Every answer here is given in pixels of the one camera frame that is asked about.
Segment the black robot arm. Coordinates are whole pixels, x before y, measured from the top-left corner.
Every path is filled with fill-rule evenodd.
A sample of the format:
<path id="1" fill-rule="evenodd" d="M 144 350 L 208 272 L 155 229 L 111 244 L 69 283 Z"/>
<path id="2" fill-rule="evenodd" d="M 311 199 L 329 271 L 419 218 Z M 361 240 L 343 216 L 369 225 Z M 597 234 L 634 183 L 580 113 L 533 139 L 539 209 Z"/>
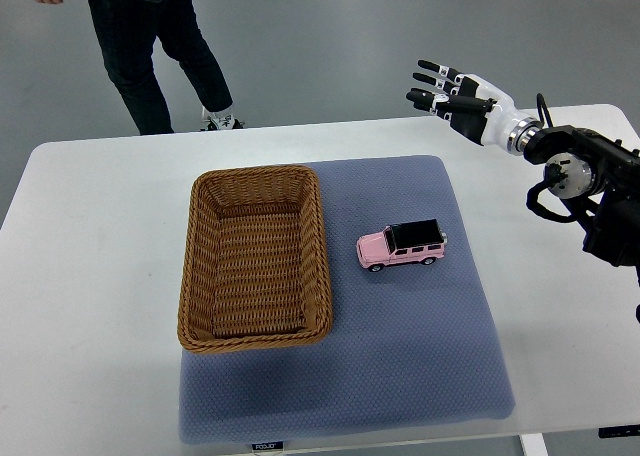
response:
<path id="1" fill-rule="evenodd" d="M 428 60 L 413 77 L 423 88 L 407 95 L 418 110 L 437 116 L 467 140 L 497 146 L 543 168 L 526 196 L 542 219 L 578 223 L 584 252 L 614 267 L 639 266 L 639 152 L 586 128 L 553 123 L 543 95 L 537 116 L 475 74 Z"/>

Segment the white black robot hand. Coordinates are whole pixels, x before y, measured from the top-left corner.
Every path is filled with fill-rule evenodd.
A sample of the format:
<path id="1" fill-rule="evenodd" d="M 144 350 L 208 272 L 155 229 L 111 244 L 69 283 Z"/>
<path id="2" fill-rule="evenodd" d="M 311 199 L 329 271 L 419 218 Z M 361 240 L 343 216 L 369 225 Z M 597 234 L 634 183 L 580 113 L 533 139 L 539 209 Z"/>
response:
<path id="1" fill-rule="evenodd" d="M 444 119 L 468 140 L 522 153 L 528 138 L 539 131 L 538 120 L 518 110 L 508 94 L 479 76 L 427 60 L 419 60 L 418 66 L 444 79 L 418 72 L 413 78 L 446 94 L 412 89 L 406 99 L 415 109 Z"/>

